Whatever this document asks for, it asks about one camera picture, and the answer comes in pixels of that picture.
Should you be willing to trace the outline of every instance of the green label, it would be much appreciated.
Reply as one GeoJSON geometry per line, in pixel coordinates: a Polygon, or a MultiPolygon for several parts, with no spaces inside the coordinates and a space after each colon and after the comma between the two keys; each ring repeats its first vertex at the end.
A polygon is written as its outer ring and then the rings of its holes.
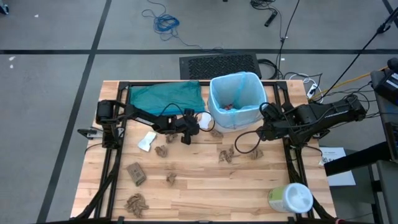
{"type": "Polygon", "coordinates": [[[276,187],[269,192],[268,200],[282,200],[285,186],[276,187]]]}

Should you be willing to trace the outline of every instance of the floor mat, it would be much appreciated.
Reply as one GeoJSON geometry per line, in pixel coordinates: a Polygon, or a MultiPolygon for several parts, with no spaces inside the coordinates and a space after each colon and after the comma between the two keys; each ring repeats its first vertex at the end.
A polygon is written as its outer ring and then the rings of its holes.
{"type": "Polygon", "coordinates": [[[252,72],[261,78],[256,54],[180,57],[180,78],[182,80],[209,80],[237,72],[252,72]]]}

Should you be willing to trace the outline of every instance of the floor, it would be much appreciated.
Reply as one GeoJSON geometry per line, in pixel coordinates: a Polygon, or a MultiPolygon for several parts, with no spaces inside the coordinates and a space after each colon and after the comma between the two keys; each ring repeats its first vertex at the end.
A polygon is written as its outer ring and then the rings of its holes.
{"type": "MultiPolygon", "coordinates": [[[[162,8],[146,1],[6,2],[11,13],[0,16],[0,223],[67,220],[87,144],[76,130],[92,123],[102,81],[179,79],[178,58],[201,51],[188,50],[197,48],[177,39],[161,41],[152,19],[143,18],[141,11],[151,8],[160,14],[162,8]]],[[[271,13],[254,10],[248,0],[157,2],[180,20],[179,34],[189,44],[250,49],[258,58],[276,58],[280,18],[264,27],[271,13]]],[[[282,14],[284,32],[295,1],[272,5],[282,14]]],[[[395,8],[398,0],[301,1],[287,34],[281,71],[323,73],[321,88],[327,89],[389,15],[386,6],[395,8]]],[[[386,66],[398,54],[397,35],[393,25],[376,37],[342,81],[386,66]]],[[[272,74],[265,66],[261,72],[263,77],[272,74]]],[[[367,96],[374,99],[373,93],[367,96]]],[[[341,97],[333,95],[325,103],[341,97]]],[[[373,118],[332,129],[320,144],[358,151],[381,141],[380,119],[373,118]]],[[[344,191],[332,193],[341,218],[371,212],[361,197],[350,200],[344,191]]],[[[373,222],[371,215],[356,220],[373,222]]]]}

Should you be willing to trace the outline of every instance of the wooden tabletop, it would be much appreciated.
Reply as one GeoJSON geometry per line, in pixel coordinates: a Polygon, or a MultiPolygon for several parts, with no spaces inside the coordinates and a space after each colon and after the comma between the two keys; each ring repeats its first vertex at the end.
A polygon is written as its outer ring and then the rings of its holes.
{"type": "MultiPolygon", "coordinates": [[[[302,81],[289,80],[287,84],[293,106],[306,104],[302,81]]],[[[116,99],[118,85],[119,81],[104,81],[99,100],[116,99]]],[[[267,86],[265,90],[268,100],[275,101],[272,87],[267,86]]],[[[207,86],[202,87],[202,97],[207,102],[207,86]]],[[[112,219],[124,216],[126,220],[137,220],[124,209],[124,205],[130,196],[141,193],[149,206],[148,210],[143,211],[141,220],[287,221],[287,217],[294,214],[276,212],[267,201],[271,189],[289,184],[281,140],[261,141],[258,148],[264,156],[258,160],[253,161],[248,155],[241,154],[233,158],[231,164],[219,162],[220,151],[228,150],[240,133],[255,130],[260,125],[262,121],[243,131],[224,134],[223,138],[213,138],[210,133],[201,132],[192,136],[192,144],[189,146],[182,144],[179,138],[166,144],[165,136],[158,134],[151,144],[151,150],[146,152],[139,149],[137,143],[151,128],[128,121],[112,219]],[[166,145],[169,149],[166,158],[155,153],[154,148],[161,145],[166,145]],[[140,164],[147,176],[147,180],[139,187],[134,185],[126,170],[128,165],[135,162],[140,164]],[[177,174],[172,187],[166,183],[166,175],[170,171],[177,174]]],[[[239,140],[239,147],[248,150],[257,140],[255,134],[248,134],[239,140]]],[[[88,146],[100,141],[89,141],[88,146]]],[[[314,140],[310,145],[318,147],[314,140]]],[[[86,153],[71,217],[82,212],[97,192],[104,157],[105,149],[101,146],[92,147],[86,153]]],[[[335,216],[325,170],[318,165],[320,153],[305,147],[302,157],[310,190],[326,211],[335,216]]],[[[108,193],[104,198],[102,217],[106,211],[108,193]]]]}

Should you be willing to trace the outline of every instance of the cable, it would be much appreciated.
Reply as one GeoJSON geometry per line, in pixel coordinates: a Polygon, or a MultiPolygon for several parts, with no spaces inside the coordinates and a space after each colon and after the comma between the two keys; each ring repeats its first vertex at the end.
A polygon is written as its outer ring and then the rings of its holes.
{"type": "Polygon", "coordinates": [[[275,78],[277,78],[278,79],[278,77],[279,77],[279,75],[280,74],[282,74],[279,70],[278,70],[278,67],[276,66],[276,64],[274,64],[274,63],[272,63],[270,60],[268,60],[268,59],[259,59],[259,60],[257,60],[257,62],[258,63],[262,63],[262,64],[264,64],[264,65],[269,65],[269,66],[271,66],[272,68],[274,68],[274,74],[271,76],[271,77],[269,77],[268,78],[268,80],[273,80],[273,79],[275,79],[275,78]]]}
{"type": "Polygon", "coordinates": [[[258,132],[258,131],[246,131],[245,133],[240,134],[240,135],[235,139],[235,143],[234,143],[235,149],[236,149],[238,152],[240,152],[241,154],[248,154],[248,153],[250,153],[250,152],[256,150],[256,148],[260,145],[260,141],[261,141],[261,138],[260,138],[260,137],[259,137],[259,140],[257,141],[256,145],[255,145],[252,149],[250,149],[249,151],[247,151],[247,152],[242,152],[242,151],[238,148],[238,146],[237,146],[237,142],[238,142],[238,139],[239,139],[239,138],[241,138],[242,136],[244,136],[244,135],[246,135],[246,134],[256,133],[256,132],[258,132]]]}
{"type": "Polygon", "coordinates": [[[176,107],[180,110],[181,115],[184,116],[184,113],[182,112],[181,107],[179,107],[179,106],[176,105],[175,103],[169,103],[169,104],[162,110],[162,112],[160,112],[160,115],[159,115],[159,116],[162,116],[162,114],[164,113],[164,111],[165,111],[169,106],[171,106],[171,105],[176,106],[176,107]]]}
{"type": "Polygon", "coordinates": [[[257,10],[270,10],[272,13],[279,13],[279,38],[282,40],[282,13],[275,6],[271,6],[271,3],[275,0],[250,0],[250,5],[257,10]]]}
{"type": "Polygon", "coordinates": [[[319,76],[318,83],[316,83],[315,80],[313,80],[312,78],[310,78],[309,75],[304,74],[304,73],[295,73],[295,74],[293,74],[293,75],[289,78],[289,80],[291,80],[291,79],[292,79],[293,77],[295,77],[295,76],[304,77],[303,82],[304,82],[304,83],[312,82],[313,84],[315,84],[315,85],[317,86],[317,89],[318,89],[319,92],[321,93],[321,96],[323,97],[323,95],[322,95],[322,90],[321,90],[320,87],[319,87],[320,82],[321,82],[321,77],[322,77],[322,75],[323,75],[323,74],[321,73],[321,74],[313,75],[313,76],[312,76],[312,77],[319,76]]]}
{"type": "Polygon", "coordinates": [[[88,149],[90,149],[90,148],[92,148],[92,147],[94,147],[94,146],[99,146],[100,144],[102,144],[102,143],[98,143],[98,144],[94,144],[94,145],[92,145],[92,146],[88,146],[88,147],[86,148],[86,150],[85,150],[85,154],[86,154],[86,152],[87,152],[88,149]]]}
{"type": "Polygon", "coordinates": [[[309,146],[309,145],[304,145],[304,147],[309,147],[309,148],[311,148],[311,149],[315,149],[315,150],[319,151],[319,152],[321,153],[321,156],[323,157],[323,152],[322,152],[322,150],[320,150],[319,148],[317,148],[317,147],[312,147],[312,146],[309,146]]]}
{"type": "Polygon", "coordinates": [[[90,128],[95,129],[95,130],[97,130],[97,131],[103,131],[102,129],[96,128],[96,127],[94,127],[94,126],[91,126],[90,128]]]}
{"type": "MultiPolygon", "coordinates": [[[[379,71],[382,71],[382,70],[384,70],[384,69],[386,69],[386,68],[388,68],[388,66],[385,66],[385,67],[380,68],[379,71]]],[[[338,87],[340,87],[340,86],[342,86],[342,85],[345,85],[345,84],[347,84],[347,83],[354,82],[354,81],[356,81],[356,80],[359,80],[359,79],[364,78],[364,77],[368,77],[368,76],[370,76],[370,75],[371,75],[370,72],[369,72],[369,73],[366,73],[366,74],[364,74],[364,75],[360,75],[360,76],[358,76],[358,77],[356,77],[356,78],[353,78],[353,79],[344,81],[344,82],[342,82],[342,83],[340,83],[340,84],[334,86],[334,87],[331,88],[331,89],[338,88],[338,87]]],[[[311,97],[311,99],[312,99],[312,98],[315,98],[315,97],[317,97],[317,96],[319,96],[319,93],[316,94],[316,95],[314,95],[313,97],[311,97]]]]}
{"type": "Polygon", "coordinates": [[[350,63],[350,65],[348,65],[348,67],[346,68],[346,70],[343,72],[343,74],[340,75],[340,77],[338,77],[338,79],[336,80],[336,82],[328,89],[328,91],[326,91],[325,95],[327,95],[329,93],[329,91],[331,89],[333,89],[333,87],[340,81],[341,78],[343,78],[343,76],[346,74],[346,72],[349,70],[349,68],[351,68],[351,66],[355,63],[356,59],[358,59],[358,57],[362,54],[362,52],[365,50],[365,48],[376,38],[376,36],[379,34],[379,32],[376,32],[373,37],[365,44],[365,46],[359,51],[359,53],[355,56],[354,60],[350,63]]]}
{"type": "Polygon", "coordinates": [[[360,215],[360,216],[353,217],[353,218],[345,218],[344,220],[353,220],[353,219],[356,219],[356,218],[365,217],[366,215],[370,215],[370,214],[373,214],[373,212],[369,212],[369,213],[367,213],[367,214],[360,215]]]}
{"type": "Polygon", "coordinates": [[[296,10],[297,10],[297,7],[299,6],[299,3],[300,3],[300,0],[297,0],[297,4],[296,4],[296,7],[294,8],[294,11],[293,11],[293,13],[292,13],[292,17],[290,17],[289,23],[287,24],[287,28],[286,28],[285,35],[284,35],[283,38],[280,40],[280,41],[282,42],[282,44],[280,45],[279,53],[278,53],[278,55],[276,56],[276,61],[275,61],[275,64],[278,64],[278,70],[280,70],[280,57],[281,57],[281,55],[282,55],[282,48],[284,47],[284,44],[285,44],[285,39],[286,39],[286,36],[287,36],[287,31],[289,31],[290,23],[292,22],[292,19],[293,19],[293,17],[294,17],[294,14],[296,13],[296,10]]]}
{"type": "Polygon", "coordinates": [[[225,51],[224,48],[222,48],[222,47],[214,47],[214,48],[212,48],[210,50],[205,50],[205,49],[203,49],[203,47],[201,47],[198,44],[187,44],[187,43],[185,43],[180,38],[180,36],[178,34],[178,30],[177,30],[177,27],[180,25],[180,21],[176,17],[171,16],[169,14],[166,14],[167,9],[166,9],[165,5],[163,5],[161,3],[158,3],[158,2],[152,2],[150,0],[147,0],[147,2],[149,2],[151,4],[160,5],[160,6],[162,6],[164,8],[164,11],[159,16],[156,16],[152,9],[145,9],[145,10],[143,10],[141,12],[141,16],[142,17],[154,18],[154,25],[153,25],[154,32],[159,34],[159,37],[160,37],[161,40],[168,41],[168,40],[170,40],[172,38],[176,38],[179,41],[181,41],[181,43],[183,43],[185,46],[187,46],[187,47],[198,47],[204,52],[211,52],[213,50],[220,49],[220,50],[224,51],[225,53],[234,53],[234,52],[225,51]]]}
{"type": "Polygon", "coordinates": [[[348,93],[370,93],[370,92],[374,92],[374,90],[362,90],[363,88],[369,86],[371,83],[372,83],[372,81],[370,81],[368,84],[366,84],[366,85],[364,85],[362,87],[359,87],[359,88],[349,88],[347,90],[336,91],[336,92],[333,92],[333,93],[329,93],[327,96],[332,96],[332,95],[337,94],[337,93],[346,93],[346,94],[348,94],[348,93]]]}
{"type": "Polygon", "coordinates": [[[195,115],[195,119],[197,119],[197,118],[198,118],[198,115],[201,114],[201,113],[208,113],[208,114],[211,116],[211,118],[212,118],[212,120],[213,120],[213,127],[211,127],[209,130],[204,130],[204,129],[202,129],[201,127],[199,127],[199,129],[200,129],[201,131],[204,131],[204,132],[210,132],[210,131],[212,131],[212,130],[214,129],[214,127],[216,126],[216,121],[214,120],[213,115],[211,115],[210,112],[204,111],[204,112],[197,113],[197,114],[195,115]]]}

